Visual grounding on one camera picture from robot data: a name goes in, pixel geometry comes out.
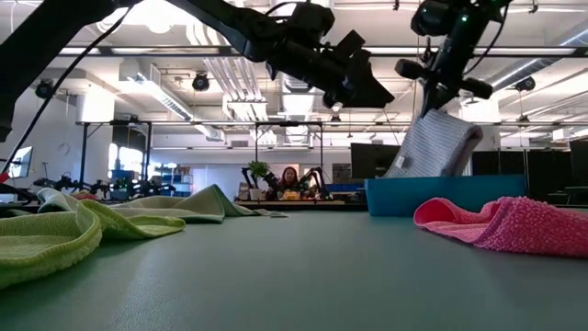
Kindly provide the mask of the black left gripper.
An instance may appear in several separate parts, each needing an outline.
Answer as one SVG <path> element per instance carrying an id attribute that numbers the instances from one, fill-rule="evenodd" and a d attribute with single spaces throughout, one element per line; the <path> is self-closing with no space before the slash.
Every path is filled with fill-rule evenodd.
<path id="1" fill-rule="evenodd" d="M 360 49 L 343 62 L 332 56 L 332 45 L 321 44 L 309 36 L 294 40 L 284 32 L 268 37 L 268 74 L 290 75 L 309 87 L 324 92 L 323 104 L 330 108 L 341 103 L 345 108 L 385 108 L 394 100 L 373 75 L 369 51 Z"/>

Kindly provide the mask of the pale green microfiber towel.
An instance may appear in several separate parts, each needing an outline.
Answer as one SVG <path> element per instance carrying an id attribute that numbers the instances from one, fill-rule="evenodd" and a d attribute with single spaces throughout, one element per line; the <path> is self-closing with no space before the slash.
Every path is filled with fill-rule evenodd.
<path id="1" fill-rule="evenodd" d="M 39 213 L 52 211 L 76 211 L 80 202 L 102 210 L 109 208 L 118 214 L 135 218 L 142 216 L 171 217 L 186 223 L 223 223 L 226 218 L 265 216 L 286 218 L 278 211 L 250 210 L 231 202 L 216 185 L 208 186 L 187 198 L 151 196 L 119 204 L 108 205 L 96 200 L 78 200 L 54 188 L 43 188 L 37 194 Z"/>

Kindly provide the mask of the potted green plant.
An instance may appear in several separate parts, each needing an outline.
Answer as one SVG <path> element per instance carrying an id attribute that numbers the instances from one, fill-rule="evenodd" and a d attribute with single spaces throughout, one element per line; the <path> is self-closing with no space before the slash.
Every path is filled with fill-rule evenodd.
<path id="1" fill-rule="evenodd" d="M 252 176 L 254 177 L 254 188 L 252 194 L 252 200 L 266 200 L 268 195 L 272 194 L 272 188 L 267 183 L 267 176 L 269 175 L 269 165 L 266 162 L 252 161 L 249 163 Z M 261 189 L 258 186 L 257 181 L 265 181 L 267 188 Z"/>

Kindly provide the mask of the black partition panels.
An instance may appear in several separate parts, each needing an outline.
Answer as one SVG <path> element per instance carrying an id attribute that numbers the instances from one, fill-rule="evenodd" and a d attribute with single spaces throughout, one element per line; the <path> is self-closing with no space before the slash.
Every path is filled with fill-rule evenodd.
<path id="1" fill-rule="evenodd" d="M 573 174 L 571 150 L 500 149 L 477 151 L 471 157 L 472 174 L 524 175 L 531 195 L 548 195 L 578 185 Z"/>

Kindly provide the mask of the black gantry frame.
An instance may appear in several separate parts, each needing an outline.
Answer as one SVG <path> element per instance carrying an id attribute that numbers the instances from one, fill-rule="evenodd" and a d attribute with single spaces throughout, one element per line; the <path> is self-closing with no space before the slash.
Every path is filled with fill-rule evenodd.
<path id="1" fill-rule="evenodd" d="M 267 151 L 279 151 L 279 152 L 313 152 L 316 149 L 315 138 L 319 139 L 319 166 L 323 167 L 323 135 L 324 127 L 326 123 L 322 121 L 300 121 L 300 120 L 266 120 L 266 121 L 254 121 L 254 160 L 249 162 L 249 166 L 253 165 L 254 169 L 250 171 L 252 184 L 254 187 L 257 186 L 255 182 L 254 171 L 259 165 L 259 144 L 258 140 L 260 135 L 264 135 L 268 130 L 273 127 L 279 127 L 284 130 L 292 128 L 305 128 L 307 130 L 306 138 L 307 142 L 303 145 L 295 145 L 294 143 L 283 143 L 278 146 L 266 147 Z"/>
<path id="2" fill-rule="evenodd" d="M 77 125 L 83 127 L 83 139 L 82 139 L 82 151 L 81 151 L 81 164 L 79 172 L 79 181 L 85 180 L 85 166 L 86 166 L 86 151 L 87 151 L 87 140 L 92 136 L 98 129 L 103 126 L 123 126 L 127 128 L 146 126 L 147 132 L 145 136 L 145 147 L 143 152 L 143 162 L 141 164 L 141 178 L 147 179 L 149 175 L 149 163 L 151 161 L 151 150 L 153 142 L 153 121 L 149 120 L 110 120 L 110 121 L 78 121 Z"/>

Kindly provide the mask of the green table mat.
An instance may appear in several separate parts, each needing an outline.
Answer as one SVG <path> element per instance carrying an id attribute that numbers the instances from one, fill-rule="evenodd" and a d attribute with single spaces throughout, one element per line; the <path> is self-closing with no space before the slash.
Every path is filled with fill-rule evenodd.
<path id="1" fill-rule="evenodd" d="M 46 330 L 588 331 L 588 260 L 364 212 L 190 224 L 0 291 L 0 331 Z"/>

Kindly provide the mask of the blue storage shelf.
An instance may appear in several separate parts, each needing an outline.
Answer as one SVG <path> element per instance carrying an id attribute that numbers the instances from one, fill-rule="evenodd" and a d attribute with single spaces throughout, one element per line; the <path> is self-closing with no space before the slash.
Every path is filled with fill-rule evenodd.
<path id="1" fill-rule="evenodd" d="M 185 198 L 192 195 L 193 183 L 189 167 L 164 164 L 155 168 L 153 179 L 164 196 Z"/>

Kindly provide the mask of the grey waffle towel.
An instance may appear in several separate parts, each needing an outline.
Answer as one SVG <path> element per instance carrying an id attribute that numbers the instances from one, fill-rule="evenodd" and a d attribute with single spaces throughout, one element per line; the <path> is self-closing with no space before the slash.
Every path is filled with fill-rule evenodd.
<path id="1" fill-rule="evenodd" d="M 429 110 L 408 130 L 384 177 L 460 177 L 482 138 L 480 126 Z"/>

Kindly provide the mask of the blue plastic bin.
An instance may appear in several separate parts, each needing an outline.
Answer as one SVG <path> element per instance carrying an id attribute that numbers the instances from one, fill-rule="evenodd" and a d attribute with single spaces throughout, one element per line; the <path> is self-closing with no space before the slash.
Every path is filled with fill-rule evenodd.
<path id="1" fill-rule="evenodd" d="M 411 217 L 433 198 L 450 200 L 467 211 L 501 197 L 520 197 L 527 192 L 523 175 L 467 177 L 400 177 L 365 181 L 368 212 L 372 216 Z"/>

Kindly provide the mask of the lime green microfiber towel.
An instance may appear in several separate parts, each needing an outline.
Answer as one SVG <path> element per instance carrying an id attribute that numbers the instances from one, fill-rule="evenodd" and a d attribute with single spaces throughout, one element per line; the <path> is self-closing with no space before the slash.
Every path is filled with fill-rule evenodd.
<path id="1" fill-rule="evenodd" d="M 92 254 L 103 239 L 142 240 L 185 229 L 180 218 L 125 216 L 81 200 L 74 211 L 0 219 L 0 290 L 67 269 Z"/>

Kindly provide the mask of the pink microfiber towel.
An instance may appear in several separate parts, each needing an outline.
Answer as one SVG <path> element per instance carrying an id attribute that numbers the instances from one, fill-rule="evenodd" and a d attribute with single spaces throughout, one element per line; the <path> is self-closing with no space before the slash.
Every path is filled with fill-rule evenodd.
<path id="1" fill-rule="evenodd" d="M 434 198 L 416 209 L 413 221 L 428 232 L 481 249 L 588 258 L 588 212 L 526 197 L 502 197 L 478 212 Z"/>

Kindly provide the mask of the person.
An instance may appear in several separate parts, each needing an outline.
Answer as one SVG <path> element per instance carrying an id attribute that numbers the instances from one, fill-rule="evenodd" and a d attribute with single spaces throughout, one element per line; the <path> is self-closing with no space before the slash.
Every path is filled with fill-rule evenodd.
<path id="1" fill-rule="evenodd" d="M 277 198 L 281 200 L 283 193 L 287 190 L 300 192 L 298 190 L 298 184 L 299 178 L 297 170 L 292 166 L 286 167 L 277 185 Z"/>

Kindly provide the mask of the large black monitor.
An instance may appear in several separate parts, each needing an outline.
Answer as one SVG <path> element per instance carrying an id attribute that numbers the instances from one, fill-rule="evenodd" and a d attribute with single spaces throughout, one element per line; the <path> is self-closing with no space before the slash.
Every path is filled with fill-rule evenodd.
<path id="1" fill-rule="evenodd" d="M 398 145 L 352 143 L 351 177 L 353 179 L 367 179 L 384 177 L 390 169 L 397 153 Z"/>

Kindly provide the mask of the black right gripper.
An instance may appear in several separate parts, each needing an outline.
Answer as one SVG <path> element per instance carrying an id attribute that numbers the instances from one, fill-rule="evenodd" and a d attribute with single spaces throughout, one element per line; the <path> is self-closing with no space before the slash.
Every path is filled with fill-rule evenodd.
<path id="1" fill-rule="evenodd" d="M 492 86 L 481 80 L 466 77 L 465 69 L 473 57 L 475 45 L 465 41 L 445 39 L 437 51 L 427 48 L 422 56 L 423 64 L 400 59 L 395 65 L 397 74 L 418 80 L 423 85 L 423 100 L 420 116 L 423 118 L 431 108 L 441 109 L 460 90 L 474 97 L 488 99 Z"/>

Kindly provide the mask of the wooden distant table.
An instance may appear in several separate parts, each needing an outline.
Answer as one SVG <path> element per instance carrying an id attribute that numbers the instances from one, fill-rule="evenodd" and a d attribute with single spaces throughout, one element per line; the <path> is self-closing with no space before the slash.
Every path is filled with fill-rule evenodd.
<path id="1" fill-rule="evenodd" d="M 241 206 L 342 206 L 341 200 L 246 200 L 234 202 Z"/>

